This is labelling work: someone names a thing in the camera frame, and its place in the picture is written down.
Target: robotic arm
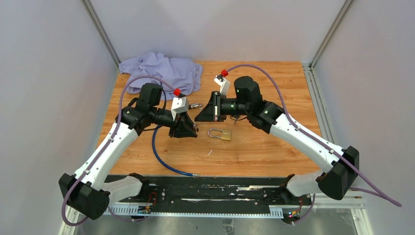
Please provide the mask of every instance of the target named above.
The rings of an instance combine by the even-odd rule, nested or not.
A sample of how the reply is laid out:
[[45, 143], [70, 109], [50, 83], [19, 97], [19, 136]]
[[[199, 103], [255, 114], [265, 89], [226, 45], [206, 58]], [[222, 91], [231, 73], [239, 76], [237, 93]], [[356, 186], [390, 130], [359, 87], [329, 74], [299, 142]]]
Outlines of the robotic arm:
[[[251, 77], [243, 76], [235, 80], [236, 98], [226, 97], [230, 83], [222, 75], [216, 76], [215, 82], [220, 85], [220, 91], [211, 93], [208, 105], [198, 114], [195, 121], [224, 121], [227, 115], [246, 115], [252, 126], [289, 142], [321, 169], [306, 175], [289, 175], [276, 195], [267, 197], [282, 198], [286, 203], [304, 194], [317, 192], [323, 192], [336, 200], [344, 197], [357, 174], [333, 152], [343, 152], [343, 157], [359, 168], [359, 152], [355, 148], [350, 146], [344, 149], [330, 143], [291, 118], [298, 125], [295, 128], [282, 107], [262, 99], [259, 85]], [[323, 141], [331, 150], [319, 145], [299, 129]]]
[[[111, 138], [116, 123], [112, 125], [109, 134], [91, 157], [73, 175], [62, 175], [59, 187], [65, 197], [80, 175], [84, 172], [86, 174], [70, 194], [69, 206], [91, 219], [97, 219], [109, 205], [124, 198], [139, 195], [148, 181], [136, 173], [111, 183], [104, 183], [104, 180], [125, 149], [152, 123], [169, 127], [170, 137], [197, 137], [198, 129], [187, 114], [189, 107], [187, 98], [175, 97], [171, 111], [166, 110], [165, 107], [156, 108], [155, 106], [160, 103], [162, 91], [160, 85], [144, 84], [139, 97], [131, 100], [128, 106], [122, 109], [121, 124], [115, 137]], [[111, 144], [101, 153], [93, 168], [87, 170], [108, 140], [111, 140]]]

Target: gray floor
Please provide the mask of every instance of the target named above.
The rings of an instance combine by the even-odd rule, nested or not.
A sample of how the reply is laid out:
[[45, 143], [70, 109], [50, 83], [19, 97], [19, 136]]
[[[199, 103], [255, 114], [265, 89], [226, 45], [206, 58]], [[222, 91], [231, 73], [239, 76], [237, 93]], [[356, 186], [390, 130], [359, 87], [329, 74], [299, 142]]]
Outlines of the gray floor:
[[140, 223], [104, 215], [78, 227], [78, 235], [357, 235], [348, 209], [317, 209], [294, 227], [279, 219], [150, 217]]

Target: crumpled cloth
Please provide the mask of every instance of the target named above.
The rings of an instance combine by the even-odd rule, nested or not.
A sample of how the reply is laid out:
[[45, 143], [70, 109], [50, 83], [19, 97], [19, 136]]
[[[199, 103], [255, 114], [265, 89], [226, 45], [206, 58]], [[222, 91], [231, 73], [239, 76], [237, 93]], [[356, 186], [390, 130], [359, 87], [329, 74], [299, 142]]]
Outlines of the crumpled cloth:
[[[142, 75], [158, 77], [173, 88], [179, 88], [183, 94], [189, 95], [200, 90], [203, 67], [187, 58], [167, 58], [162, 53], [149, 52], [141, 57], [124, 60], [119, 64], [119, 71], [131, 74], [128, 81]], [[148, 82], [162, 85], [167, 100], [176, 97], [170, 88], [151, 78], [142, 78], [133, 82], [126, 91], [130, 94], [137, 94], [141, 87]]]

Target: red cable clip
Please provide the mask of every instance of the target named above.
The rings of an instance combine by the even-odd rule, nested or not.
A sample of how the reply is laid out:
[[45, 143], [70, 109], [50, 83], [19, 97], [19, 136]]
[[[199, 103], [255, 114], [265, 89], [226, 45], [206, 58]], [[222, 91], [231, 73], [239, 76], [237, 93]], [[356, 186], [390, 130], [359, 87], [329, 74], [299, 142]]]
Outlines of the red cable clip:
[[221, 75], [223, 76], [223, 77], [226, 77], [226, 76], [228, 76], [228, 72], [226, 71], [226, 70], [222, 70], [221, 71]]
[[173, 91], [173, 94], [174, 94], [175, 96], [179, 96], [179, 95], [180, 95], [180, 89], [179, 89], [179, 88], [176, 88], [176, 89]]

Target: wood surface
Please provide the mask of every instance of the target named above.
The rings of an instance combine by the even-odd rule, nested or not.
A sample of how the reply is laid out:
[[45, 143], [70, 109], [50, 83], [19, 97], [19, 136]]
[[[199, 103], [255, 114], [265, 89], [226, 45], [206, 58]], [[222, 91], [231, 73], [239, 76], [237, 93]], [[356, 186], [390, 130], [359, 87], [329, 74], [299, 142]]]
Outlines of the wood surface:
[[[207, 104], [211, 91], [219, 86], [213, 81], [223, 69], [247, 62], [199, 61], [204, 71], [201, 89], [188, 96], [190, 103]], [[299, 62], [251, 62], [267, 71], [279, 85], [290, 114], [301, 124], [320, 135], [308, 86]], [[228, 97], [235, 97], [233, 81], [240, 76], [249, 75], [259, 83], [265, 100], [281, 105], [275, 87], [260, 71], [254, 68], [238, 68], [227, 76], [231, 82]], [[129, 74], [118, 76], [110, 101], [100, 143], [108, 134], [117, 115], [121, 91]], [[126, 94], [123, 107], [137, 95]], [[192, 119], [199, 109], [189, 110]], [[210, 128], [231, 129], [232, 140], [223, 141], [207, 135]], [[152, 131], [143, 132], [124, 152], [110, 173], [144, 175], [176, 175], [162, 166], [151, 148]], [[282, 176], [305, 174], [318, 169], [308, 157], [293, 146], [272, 135], [252, 127], [247, 120], [225, 122], [202, 122], [197, 138], [176, 139], [168, 136], [168, 128], [162, 127], [156, 137], [156, 148], [160, 157], [170, 166], [181, 171], [206, 176]]]

